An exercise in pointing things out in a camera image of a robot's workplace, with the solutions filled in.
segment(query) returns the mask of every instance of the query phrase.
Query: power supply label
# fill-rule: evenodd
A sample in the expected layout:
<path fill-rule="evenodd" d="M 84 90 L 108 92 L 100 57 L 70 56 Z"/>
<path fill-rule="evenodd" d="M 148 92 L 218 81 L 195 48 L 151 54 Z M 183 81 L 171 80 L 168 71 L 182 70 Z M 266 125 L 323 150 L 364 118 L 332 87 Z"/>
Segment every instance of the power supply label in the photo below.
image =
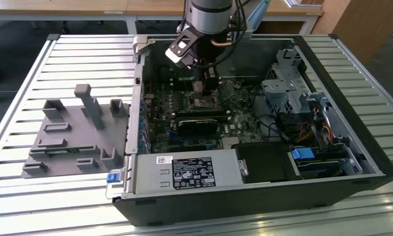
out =
<path fill-rule="evenodd" d="M 176 190 L 216 186 L 211 157 L 172 160 L 172 170 Z"/>

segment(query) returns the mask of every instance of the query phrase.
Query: aluminum table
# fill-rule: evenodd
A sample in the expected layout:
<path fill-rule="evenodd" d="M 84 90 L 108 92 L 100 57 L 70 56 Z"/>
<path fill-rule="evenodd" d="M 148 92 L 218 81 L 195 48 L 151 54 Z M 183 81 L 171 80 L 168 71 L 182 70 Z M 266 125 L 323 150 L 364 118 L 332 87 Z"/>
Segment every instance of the aluminum table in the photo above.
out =
<path fill-rule="evenodd" d="M 106 198 L 107 174 L 20 178 L 46 99 L 80 105 L 90 83 L 100 104 L 131 101 L 134 35 L 63 35 L 48 40 L 0 123 L 0 235 L 387 235 L 393 234 L 393 182 L 310 210 L 135 227 Z M 393 161 L 393 99 L 338 39 L 306 36 L 322 63 Z M 320 84 L 314 75 L 316 89 Z"/>

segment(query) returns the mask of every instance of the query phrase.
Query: blue tab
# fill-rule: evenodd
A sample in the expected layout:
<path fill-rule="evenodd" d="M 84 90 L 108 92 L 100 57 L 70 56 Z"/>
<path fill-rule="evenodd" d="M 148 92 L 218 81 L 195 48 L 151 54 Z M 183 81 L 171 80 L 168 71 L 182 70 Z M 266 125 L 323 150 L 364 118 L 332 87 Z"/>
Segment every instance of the blue tab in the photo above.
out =
<path fill-rule="evenodd" d="M 295 160 L 298 159 L 315 159 L 315 154 L 312 152 L 312 149 L 306 148 L 296 148 L 291 151 L 291 154 L 294 155 Z"/>
<path fill-rule="evenodd" d="M 119 183 L 120 182 L 120 173 L 110 173 L 107 177 L 107 183 Z"/>

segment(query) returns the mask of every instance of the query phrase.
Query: wooden cabinet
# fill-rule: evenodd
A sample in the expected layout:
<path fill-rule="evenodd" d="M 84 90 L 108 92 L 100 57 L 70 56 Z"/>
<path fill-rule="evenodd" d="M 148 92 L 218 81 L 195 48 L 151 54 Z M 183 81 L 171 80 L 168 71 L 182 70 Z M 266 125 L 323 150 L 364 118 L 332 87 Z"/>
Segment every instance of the wooden cabinet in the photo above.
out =
<path fill-rule="evenodd" d="M 363 63 L 393 33 L 393 0 L 324 0 L 314 34 L 334 33 Z"/>

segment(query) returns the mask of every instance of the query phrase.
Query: red wire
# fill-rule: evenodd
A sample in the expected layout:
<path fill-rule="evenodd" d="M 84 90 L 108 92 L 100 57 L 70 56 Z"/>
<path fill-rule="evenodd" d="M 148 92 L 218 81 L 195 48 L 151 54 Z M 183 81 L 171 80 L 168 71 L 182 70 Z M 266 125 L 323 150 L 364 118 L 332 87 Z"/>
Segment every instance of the red wire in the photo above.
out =
<path fill-rule="evenodd" d="M 302 137 L 303 128 L 304 128 L 304 126 L 306 126 L 307 124 L 310 124 L 310 123 L 308 123 L 308 122 L 304 122 L 304 123 L 302 124 L 302 126 L 300 126 L 300 134 L 299 134 L 299 137 Z"/>
<path fill-rule="evenodd" d="M 331 144 L 334 144 L 334 131 L 331 129 L 331 126 L 328 126 L 330 130 L 331 130 L 331 134 L 330 134 L 330 141 L 331 141 Z"/>

